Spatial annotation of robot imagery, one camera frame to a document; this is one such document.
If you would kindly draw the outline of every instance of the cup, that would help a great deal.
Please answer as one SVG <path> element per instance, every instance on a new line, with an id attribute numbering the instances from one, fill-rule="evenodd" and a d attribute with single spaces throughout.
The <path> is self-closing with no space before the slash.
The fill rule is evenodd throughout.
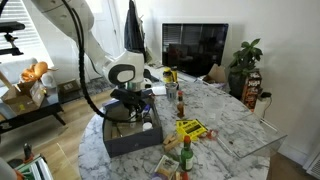
<path id="1" fill-rule="evenodd" d="M 166 83 L 166 94 L 167 94 L 167 99 L 169 101 L 174 101 L 177 99 L 177 83 Z"/>

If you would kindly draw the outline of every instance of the brown bottle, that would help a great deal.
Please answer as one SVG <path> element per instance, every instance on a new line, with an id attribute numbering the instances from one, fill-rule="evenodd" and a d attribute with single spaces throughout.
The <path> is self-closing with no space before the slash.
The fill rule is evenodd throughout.
<path id="1" fill-rule="evenodd" d="M 182 91 L 178 91 L 178 104 L 177 104 L 177 109 L 178 109 L 178 117 L 179 118 L 183 118 L 184 117 L 184 102 L 183 102 L 183 92 Z"/>

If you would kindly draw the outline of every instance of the black box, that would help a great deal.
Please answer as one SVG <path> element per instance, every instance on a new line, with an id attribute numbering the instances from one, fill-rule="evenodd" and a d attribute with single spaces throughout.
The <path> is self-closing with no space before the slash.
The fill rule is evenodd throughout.
<path id="1" fill-rule="evenodd" d="M 113 100 L 109 102 L 108 106 L 108 113 L 115 113 L 117 114 L 118 118 L 127 119 L 126 112 L 123 104 L 118 100 Z M 104 119 L 103 121 L 103 142 L 104 145 L 109 153 L 109 156 L 115 157 L 122 154 L 126 154 L 132 151 L 136 151 L 139 149 L 143 149 L 146 147 L 162 144 L 163 142 L 163 133 L 162 133 L 162 126 L 160 124 L 159 116 L 154 104 L 151 104 L 150 109 L 150 116 L 152 119 L 153 129 L 142 131 L 142 123 L 137 122 L 136 128 L 133 128 L 135 132 L 127 133 L 127 135 L 123 134 L 122 137 L 112 138 L 112 132 L 120 131 L 120 128 L 115 127 L 115 124 L 111 121 Z"/>

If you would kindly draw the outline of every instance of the table leg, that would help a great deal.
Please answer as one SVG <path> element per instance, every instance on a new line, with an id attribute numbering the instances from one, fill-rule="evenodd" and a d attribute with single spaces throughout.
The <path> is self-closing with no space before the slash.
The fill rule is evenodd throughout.
<path id="1" fill-rule="evenodd" d="M 53 115 L 62 125 L 66 125 L 63 119 L 61 119 L 61 117 L 57 113 L 53 113 Z"/>

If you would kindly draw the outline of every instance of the green bottle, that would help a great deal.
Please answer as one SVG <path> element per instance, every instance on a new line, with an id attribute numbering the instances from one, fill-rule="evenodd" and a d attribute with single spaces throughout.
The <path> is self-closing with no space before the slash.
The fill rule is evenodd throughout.
<path id="1" fill-rule="evenodd" d="M 181 168 L 184 171 L 191 171 L 193 165 L 193 151 L 190 148 L 190 136 L 184 136 L 184 147 L 181 150 Z"/>

